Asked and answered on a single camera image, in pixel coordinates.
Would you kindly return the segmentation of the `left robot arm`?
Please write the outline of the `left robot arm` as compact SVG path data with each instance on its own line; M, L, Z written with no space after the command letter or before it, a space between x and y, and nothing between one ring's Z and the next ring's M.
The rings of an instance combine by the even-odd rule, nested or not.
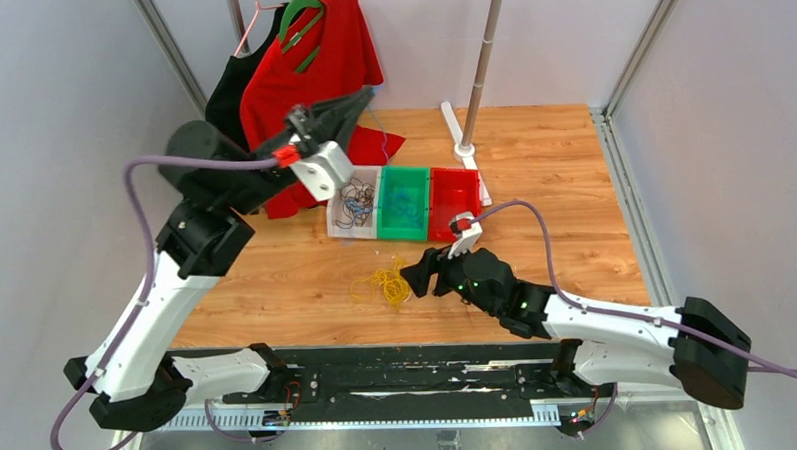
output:
M355 168L348 144L374 96L370 86L312 105L296 105L275 136L253 151L214 124L184 123L161 155L141 157L180 193L153 233L136 209L147 271L104 343L72 358L64 373L78 394L93 395L90 413L104 429L150 432L187 406L232 394L281 400L293 377L264 344L229 354L181 357L170 345L189 314L224 277L254 236L245 216L301 184L317 201L347 186Z

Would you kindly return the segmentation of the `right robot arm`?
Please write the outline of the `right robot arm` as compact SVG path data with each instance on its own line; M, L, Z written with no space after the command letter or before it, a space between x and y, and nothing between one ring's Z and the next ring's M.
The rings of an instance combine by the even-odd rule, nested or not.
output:
M551 380L564 395L625 382L680 388L720 409L745 403L748 362L713 341L748 352L751 339L706 299L639 307L558 294L516 278L486 249L449 258L429 248L399 274L418 297L455 293L515 336L559 341Z

